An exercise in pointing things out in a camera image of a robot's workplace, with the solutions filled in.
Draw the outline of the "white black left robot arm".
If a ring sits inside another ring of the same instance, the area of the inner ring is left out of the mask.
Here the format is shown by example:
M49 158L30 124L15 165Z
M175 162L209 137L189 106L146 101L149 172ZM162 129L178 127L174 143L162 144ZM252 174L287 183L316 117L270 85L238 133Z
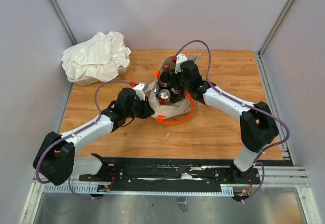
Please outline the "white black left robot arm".
M126 126L128 119L147 119L153 115L154 110L145 94L147 88L145 83L123 88L117 100L100 111L98 117L63 134L48 133L33 162L37 180L55 186L80 175L92 175L97 181L105 180L109 169L103 165L102 157L76 154L94 140Z

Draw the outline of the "white canvas tote bag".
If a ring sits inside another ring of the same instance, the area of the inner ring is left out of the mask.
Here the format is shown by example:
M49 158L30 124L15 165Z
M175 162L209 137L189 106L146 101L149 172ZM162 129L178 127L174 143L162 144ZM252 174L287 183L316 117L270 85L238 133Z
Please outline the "white canvas tote bag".
M164 64L168 64L172 69L175 67L175 64L172 62L172 56L167 57L160 65L159 69L155 71L154 80L148 85L148 89L145 92L146 96L148 96L149 105L154 110L154 114L151 117L155 119L157 117L159 119L168 119L174 116L185 114L191 109L190 100L183 97L179 102L176 103L170 102L168 105L161 105L159 103L153 89L156 84L158 85L158 80L163 71Z

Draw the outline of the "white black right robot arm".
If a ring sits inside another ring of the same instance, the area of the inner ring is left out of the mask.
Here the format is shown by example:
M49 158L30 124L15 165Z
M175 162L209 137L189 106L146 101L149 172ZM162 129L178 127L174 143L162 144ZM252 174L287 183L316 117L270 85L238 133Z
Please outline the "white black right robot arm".
M172 63L178 88L187 90L193 100L215 107L239 121L243 146L231 165L230 177L235 183L244 182L258 154L279 134L269 106L265 102L254 104L241 100L203 80L192 60L178 62L172 57Z

